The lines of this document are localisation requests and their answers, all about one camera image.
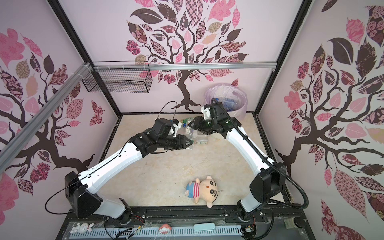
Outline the white bin pink liner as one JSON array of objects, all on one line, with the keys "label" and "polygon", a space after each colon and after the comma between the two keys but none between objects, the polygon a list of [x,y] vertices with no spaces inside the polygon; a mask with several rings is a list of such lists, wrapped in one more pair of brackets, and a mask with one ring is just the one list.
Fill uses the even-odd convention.
[{"label": "white bin pink liner", "polygon": [[240,122],[246,117],[248,98],[241,89],[230,84],[217,84],[204,94],[205,104],[210,104],[211,99],[221,102],[229,115]]}]

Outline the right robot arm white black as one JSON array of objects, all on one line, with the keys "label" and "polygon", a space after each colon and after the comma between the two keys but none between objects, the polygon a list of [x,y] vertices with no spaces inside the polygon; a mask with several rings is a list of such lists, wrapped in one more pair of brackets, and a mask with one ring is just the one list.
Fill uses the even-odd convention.
[{"label": "right robot arm white black", "polygon": [[249,185],[250,192],[238,205],[245,218],[246,215],[268,204],[274,196],[282,192],[286,178],[282,164],[276,164],[255,145],[241,123],[231,117],[223,104],[212,100],[211,104],[201,107],[202,116],[194,118],[189,127],[205,135],[218,133],[231,143],[249,164],[255,177]]}]

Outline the clear bottle green band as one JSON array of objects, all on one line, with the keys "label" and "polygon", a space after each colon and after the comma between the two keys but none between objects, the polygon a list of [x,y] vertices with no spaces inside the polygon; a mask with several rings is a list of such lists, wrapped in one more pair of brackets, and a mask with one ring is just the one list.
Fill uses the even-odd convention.
[{"label": "clear bottle green band", "polygon": [[207,145],[209,142],[207,135],[198,135],[194,141],[196,145]]}]

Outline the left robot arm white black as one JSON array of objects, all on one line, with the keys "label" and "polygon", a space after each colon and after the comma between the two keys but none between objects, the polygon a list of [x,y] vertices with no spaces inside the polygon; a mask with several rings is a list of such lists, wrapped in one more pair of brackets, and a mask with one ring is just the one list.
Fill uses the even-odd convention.
[{"label": "left robot arm white black", "polygon": [[126,201],[105,198],[98,191],[122,170],[158,149],[167,152],[190,147],[194,142],[178,134],[181,127],[182,123],[176,119],[156,119],[151,128],[129,138],[121,149],[99,164],[79,174],[67,174],[65,194],[77,218],[100,215],[115,219],[122,225],[129,223],[133,211]]}]

